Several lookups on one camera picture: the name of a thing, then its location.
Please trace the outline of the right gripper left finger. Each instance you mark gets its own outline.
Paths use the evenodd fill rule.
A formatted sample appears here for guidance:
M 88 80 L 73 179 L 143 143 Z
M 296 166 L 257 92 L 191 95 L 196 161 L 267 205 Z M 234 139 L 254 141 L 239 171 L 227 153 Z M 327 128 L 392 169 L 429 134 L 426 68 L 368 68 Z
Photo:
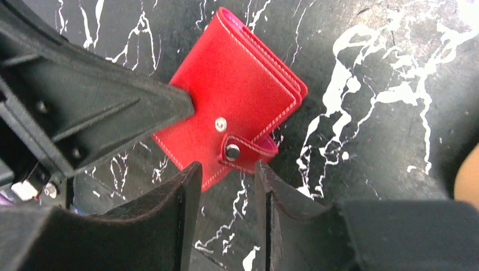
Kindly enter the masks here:
M 2 270 L 188 270 L 202 184 L 193 162 L 102 215 L 1 208 Z

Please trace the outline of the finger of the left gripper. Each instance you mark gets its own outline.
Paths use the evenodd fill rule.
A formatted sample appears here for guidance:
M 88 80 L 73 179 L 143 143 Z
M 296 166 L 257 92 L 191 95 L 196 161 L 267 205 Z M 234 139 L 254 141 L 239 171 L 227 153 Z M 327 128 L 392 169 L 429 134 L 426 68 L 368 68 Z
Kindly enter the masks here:
M 1 119 L 49 173 L 71 177 L 194 113 L 189 94 L 70 43 L 1 2 Z

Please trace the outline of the red leather card holder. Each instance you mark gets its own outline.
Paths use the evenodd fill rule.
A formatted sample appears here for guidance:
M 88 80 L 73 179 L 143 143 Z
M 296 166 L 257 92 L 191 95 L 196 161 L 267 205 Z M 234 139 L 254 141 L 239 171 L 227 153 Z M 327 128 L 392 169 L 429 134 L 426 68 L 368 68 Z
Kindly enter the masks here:
M 153 134 L 178 169 L 202 165 L 202 191 L 231 170 L 254 174 L 278 154 L 272 131 L 307 86 L 234 13 L 221 7 L 173 75 L 195 112 Z

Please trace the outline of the tan oval card tray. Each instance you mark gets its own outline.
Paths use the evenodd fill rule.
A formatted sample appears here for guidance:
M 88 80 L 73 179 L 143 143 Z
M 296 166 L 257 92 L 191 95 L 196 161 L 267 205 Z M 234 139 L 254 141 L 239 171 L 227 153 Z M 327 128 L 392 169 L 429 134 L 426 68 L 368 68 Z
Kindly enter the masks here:
M 454 199 L 467 202 L 478 210 L 478 145 L 458 170 L 454 183 Z

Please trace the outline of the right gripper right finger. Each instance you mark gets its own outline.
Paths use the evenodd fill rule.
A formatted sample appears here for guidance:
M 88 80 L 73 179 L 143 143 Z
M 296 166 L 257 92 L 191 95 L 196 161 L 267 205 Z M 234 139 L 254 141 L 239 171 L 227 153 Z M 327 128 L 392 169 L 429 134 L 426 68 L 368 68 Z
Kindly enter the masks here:
M 323 206 L 255 167 L 261 270 L 477 270 L 478 211 L 454 200 Z

